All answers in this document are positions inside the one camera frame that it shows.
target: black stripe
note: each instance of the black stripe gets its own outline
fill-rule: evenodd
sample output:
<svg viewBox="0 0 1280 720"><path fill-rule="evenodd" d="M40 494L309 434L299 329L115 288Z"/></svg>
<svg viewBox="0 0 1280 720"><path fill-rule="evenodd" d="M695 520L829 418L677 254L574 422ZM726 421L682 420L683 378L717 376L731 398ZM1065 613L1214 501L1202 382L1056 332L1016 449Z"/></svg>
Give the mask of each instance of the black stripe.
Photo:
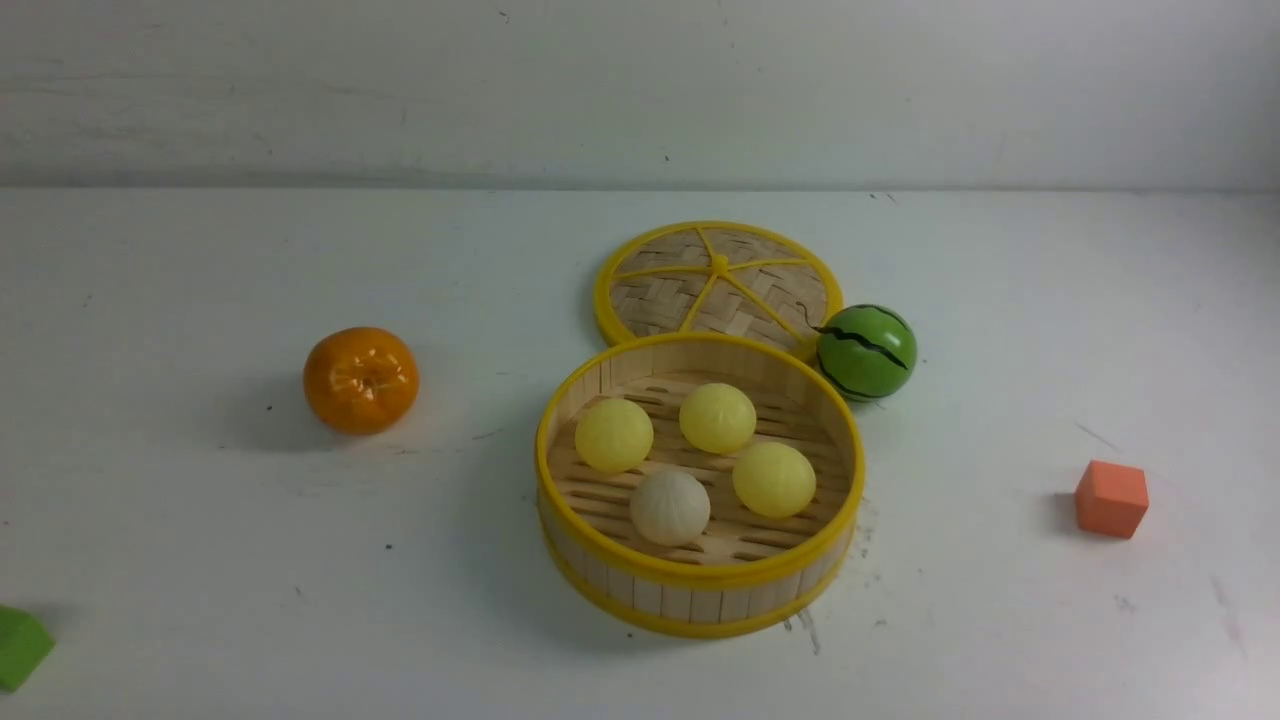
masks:
<svg viewBox="0 0 1280 720"><path fill-rule="evenodd" d="M904 328L909 328L910 327L910 325L906 324L906 320L904 320L901 315L899 315L897 313L890 310L888 307L883 307L883 306L879 306L879 305L870 305L870 304L867 304L867 305L854 305L854 307L858 307L859 310L876 310L877 313L882 313L884 315L888 315L890 318L893 318L895 320L897 320L899 323L901 323Z"/></svg>
<svg viewBox="0 0 1280 720"><path fill-rule="evenodd" d="M859 400L881 400L883 397L888 397L888 395L867 395L865 392L858 392L856 389L845 387L845 383L837 380L836 375L832 375L827 370L827 366L822 364L822 356L818 357L818 372L822 373L822 377L827 378L827 382L836 386L836 388L845 395L851 395Z"/></svg>
<svg viewBox="0 0 1280 720"><path fill-rule="evenodd" d="M861 336L861 334L858 334L858 333L851 333L849 331L842 331L840 328L818 328L818 332L822 333L822 334L833 334L833 336L836 336L836 340L851 340L851 341L856 342L858 345L863 346L864 350L870 350L872 352L878 352L878 354L883 355L884 359L888 360L890 363L897 365L899 368L902 368L904 370L908 370L906 363L902 363L901 360L899 360L897 356L893 355L887 347L881 347L881 346L876 345L874 342L867 340L867 336Z"/></svg>

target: toy watermelon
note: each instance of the toy watermelon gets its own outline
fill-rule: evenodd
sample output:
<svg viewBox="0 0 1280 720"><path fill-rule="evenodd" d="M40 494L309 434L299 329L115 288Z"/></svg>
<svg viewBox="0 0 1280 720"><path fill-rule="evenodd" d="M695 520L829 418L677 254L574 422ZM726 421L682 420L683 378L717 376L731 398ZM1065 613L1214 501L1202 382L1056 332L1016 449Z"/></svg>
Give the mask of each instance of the toy watermelon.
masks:
<svg viewBox="0 0 1280 720"><path fill-rule="evenodd" d="M820 333L818 370L849 400L888 397L915 369L915 334L888 307L845 307L814 329Z"/></svg>

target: white wall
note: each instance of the white wall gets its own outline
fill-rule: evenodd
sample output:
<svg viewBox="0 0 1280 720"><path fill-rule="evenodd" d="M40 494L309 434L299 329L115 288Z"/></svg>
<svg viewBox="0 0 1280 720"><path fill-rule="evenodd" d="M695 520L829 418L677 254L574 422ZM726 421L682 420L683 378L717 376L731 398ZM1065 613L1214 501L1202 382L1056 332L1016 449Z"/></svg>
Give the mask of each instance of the white wall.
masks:
<svg viewBox="0 0 1280 720"><path fill-rule="evenodd" d="M1280 188L1280 0L9 0L0 182Z"/></svg>

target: cube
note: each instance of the cube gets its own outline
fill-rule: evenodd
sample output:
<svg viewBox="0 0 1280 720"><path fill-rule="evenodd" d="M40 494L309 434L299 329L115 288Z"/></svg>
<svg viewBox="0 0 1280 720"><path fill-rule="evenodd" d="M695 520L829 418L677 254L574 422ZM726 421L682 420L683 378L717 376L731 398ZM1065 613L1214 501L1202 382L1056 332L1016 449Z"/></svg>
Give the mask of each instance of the cube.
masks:
<svg viewBox="0 0 1280 720"><path fill-rule="evenodd" d="M29 612L0 605L0 689L15 692L54 650L54 638Z"/></svg>
<svg viewBox="0 0 1280 720"><path fill-rule="evenodd" d="M1093 460L1075 488L1075 521L1082 530L1132 538L1147 514L1147 475L1140 468Z"/></svg>

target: yellow ball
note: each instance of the yellow ball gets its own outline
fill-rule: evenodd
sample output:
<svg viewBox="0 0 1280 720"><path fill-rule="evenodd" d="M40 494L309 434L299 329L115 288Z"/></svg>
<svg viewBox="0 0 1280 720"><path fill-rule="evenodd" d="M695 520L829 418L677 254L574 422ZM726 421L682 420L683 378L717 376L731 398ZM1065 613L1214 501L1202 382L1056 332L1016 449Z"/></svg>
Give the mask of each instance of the yellow ball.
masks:
<svg viewBox="0 0 1280 720"><path fill-rule="evenodd" d="M703 452L736 452L755 434L755 406L731 384L704 384L680 405L680 432Z"/></svg>
<svg viewBox="0 0 1280 720"><path fill-rule="evenodd" d="M742 451L733 466L733 492L751 512L790 518L813 500L818 480L799 450L762 442Z"/></svg>
<svg viewBox="0 0 1280 720"><path fill-rule="evenodd" d="M602 473L639 468L653 447L653 420L630 400L602 400L582 415L573 433L579 457Z"/></svg>

